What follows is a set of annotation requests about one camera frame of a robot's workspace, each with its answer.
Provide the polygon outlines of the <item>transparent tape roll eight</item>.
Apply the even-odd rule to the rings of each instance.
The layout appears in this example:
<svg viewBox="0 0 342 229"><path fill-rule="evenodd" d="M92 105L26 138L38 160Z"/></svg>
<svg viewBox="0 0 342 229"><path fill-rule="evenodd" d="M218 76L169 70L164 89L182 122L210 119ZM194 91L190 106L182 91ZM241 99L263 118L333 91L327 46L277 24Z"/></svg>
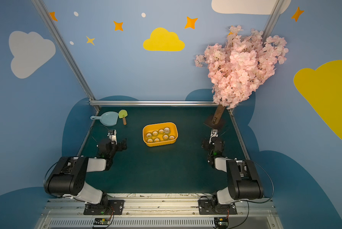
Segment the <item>transparent tape roll eight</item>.
<svg viewBox="0 0 342 229"><path fill-rule="evenodd" d="M171 132L170 128L169 127L165 127L164 128L164 133L165 134L169 134Z"/></svg>

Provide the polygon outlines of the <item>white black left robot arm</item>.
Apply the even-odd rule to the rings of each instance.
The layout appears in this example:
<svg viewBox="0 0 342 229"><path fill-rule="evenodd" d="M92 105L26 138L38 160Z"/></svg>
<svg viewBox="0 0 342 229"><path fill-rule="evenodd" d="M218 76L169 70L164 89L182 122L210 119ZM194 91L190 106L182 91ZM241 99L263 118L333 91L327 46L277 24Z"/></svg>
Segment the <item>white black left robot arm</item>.
<svg viewBox="0 0 342 229"><path fill-rule="evenodd" d="M108 205L107 194L86 182L90 172L108 171L117 152L127 149L127 140L120 142L109 138L98 145L99 156L63 156L55 164L51 174L44 180L45 192L58 197L71 197L91 205Z"/></svg>

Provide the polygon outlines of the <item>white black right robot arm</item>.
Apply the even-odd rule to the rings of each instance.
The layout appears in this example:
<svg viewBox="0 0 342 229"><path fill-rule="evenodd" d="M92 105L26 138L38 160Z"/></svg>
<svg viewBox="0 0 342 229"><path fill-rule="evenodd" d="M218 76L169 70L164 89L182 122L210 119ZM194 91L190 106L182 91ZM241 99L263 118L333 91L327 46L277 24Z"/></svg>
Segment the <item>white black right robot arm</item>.
<svg viewBox="0 0 342 229"><path fill-rule="evenodd" d="M215 194L215 199L219 205L229 205L239 200L254 200L264 197L264 188L252 160L224 157L224 141L215 136L203 140L202 148L208 151L208 164L213 169L224 172L227 176L227 187Z"/></svg>

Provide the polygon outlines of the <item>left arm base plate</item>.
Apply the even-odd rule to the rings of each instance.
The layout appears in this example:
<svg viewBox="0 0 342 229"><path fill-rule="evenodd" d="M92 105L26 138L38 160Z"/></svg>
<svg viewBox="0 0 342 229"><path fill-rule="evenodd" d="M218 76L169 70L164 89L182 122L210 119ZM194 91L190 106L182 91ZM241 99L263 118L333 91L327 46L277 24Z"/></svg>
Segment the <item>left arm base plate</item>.
<svg viewBox="0 0 342 229"><path fill-rule="evenodd" d="M106 204L85 204L84 215L121 215L125 200L110 199Z"/></svg>

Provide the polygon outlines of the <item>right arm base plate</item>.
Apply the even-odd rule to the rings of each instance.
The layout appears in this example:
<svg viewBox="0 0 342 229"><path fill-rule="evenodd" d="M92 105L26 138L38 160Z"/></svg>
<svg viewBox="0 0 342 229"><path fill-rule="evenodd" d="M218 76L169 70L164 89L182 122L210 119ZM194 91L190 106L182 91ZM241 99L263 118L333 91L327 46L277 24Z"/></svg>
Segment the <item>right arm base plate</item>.
<svg viewBox="0 0 342 229"><path fill-rule="evenodd" d="M235 204L219 204L217 201L211 199L199 199L198 209L200 215L236 215L237 209Z"/></svg>

